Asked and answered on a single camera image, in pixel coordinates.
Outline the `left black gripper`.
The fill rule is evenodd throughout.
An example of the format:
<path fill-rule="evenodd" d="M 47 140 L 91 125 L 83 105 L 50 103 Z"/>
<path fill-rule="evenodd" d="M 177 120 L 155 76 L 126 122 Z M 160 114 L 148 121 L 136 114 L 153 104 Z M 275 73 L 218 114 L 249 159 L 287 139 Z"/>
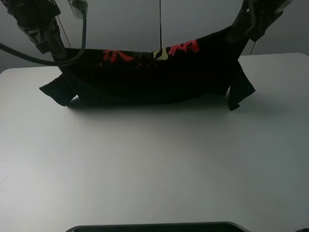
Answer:
<path fill-rule="evenodd" d="M 25 26 L 19 22 L 17 25 L 42 54 L 49 52 L 59 60 L 64 60 L 67 57 L 55 16 L 48 20 L 45 25 Z"/>

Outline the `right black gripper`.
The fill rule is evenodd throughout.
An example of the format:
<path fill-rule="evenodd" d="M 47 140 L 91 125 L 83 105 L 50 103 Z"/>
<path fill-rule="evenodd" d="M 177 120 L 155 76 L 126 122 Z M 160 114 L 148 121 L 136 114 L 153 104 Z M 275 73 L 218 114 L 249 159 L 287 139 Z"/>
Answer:
<path fill-rule="evenodd" d="M 255 27 L 255 15 L 252 10 L 241 10 L 230 28 L 225 40 L 229 44 L 236 44 L 245 39 L 251 30 Z"/>

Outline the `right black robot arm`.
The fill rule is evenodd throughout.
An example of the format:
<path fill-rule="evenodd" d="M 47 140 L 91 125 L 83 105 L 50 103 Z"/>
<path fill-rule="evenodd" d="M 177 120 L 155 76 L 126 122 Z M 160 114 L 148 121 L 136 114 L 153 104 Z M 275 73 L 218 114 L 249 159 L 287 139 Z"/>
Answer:
<path fill-rule="evenodd" d="M 243 39 L 258 41 L 292 2 L 292 0 L 244 0 L 226 41 L 230 44 Z"/>

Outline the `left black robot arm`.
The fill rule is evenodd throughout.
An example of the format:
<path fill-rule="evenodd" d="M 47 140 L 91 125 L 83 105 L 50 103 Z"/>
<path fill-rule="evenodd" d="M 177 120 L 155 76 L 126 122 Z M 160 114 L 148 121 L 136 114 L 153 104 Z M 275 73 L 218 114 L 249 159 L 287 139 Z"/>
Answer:
<path fill-rule="evenodd" d="M 56 21 L 61 11 L 54 0 L 3 0 L 2 3 L 42 54 L 49 52 L 59 60 L 67 57 Z"/>

